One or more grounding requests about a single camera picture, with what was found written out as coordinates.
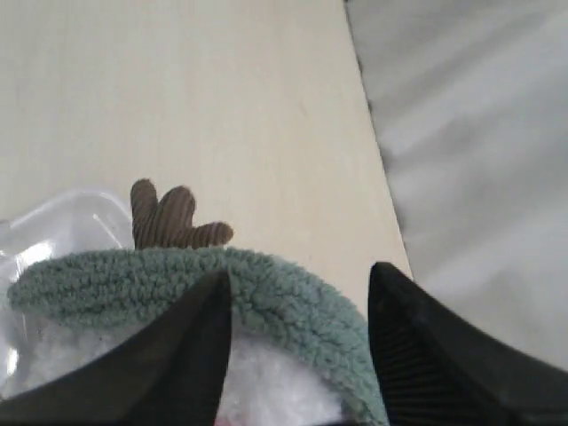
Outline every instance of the white fluffy fur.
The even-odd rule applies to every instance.
[[[9,381],[3,397],[49,382],[99,357],[132,335],[81,334],[49,325],[24,382]],[[341,400],[320,378],[264,339],[235,332],[218,418],[231,426],[304,426],[342,418]]]

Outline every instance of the light wood surface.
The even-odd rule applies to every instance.
[[[340,0],[3,0],[0,95],[0,217],[149,177],[361,309],[408,271]]]

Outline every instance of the brown corduroy antler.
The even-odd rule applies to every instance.
[[[154,184],[140,179],[130,190],[130,204],[136,249],[222,246],[233,237],[233,229],[224,222],[193,227],[195,198],[185,186],[169,190],[158,201]]]

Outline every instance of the clear plastic container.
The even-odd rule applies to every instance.
[[[69,191],[0,223],[0,390],[26,373],[42,332],[42,319],[13,312],[6,303],[20,274],[49,258],[133,246],[129,206],[103,191]]]

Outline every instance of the green sherpa fabric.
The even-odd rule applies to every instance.
[[[14,309],[69,327],[154,319],[204,273],[226,269],[237,324],[319,371],[355,420],[387,425],[367,323],[355,305],[305,269],[235,248],[108,250],[34,264],[8,290]]]

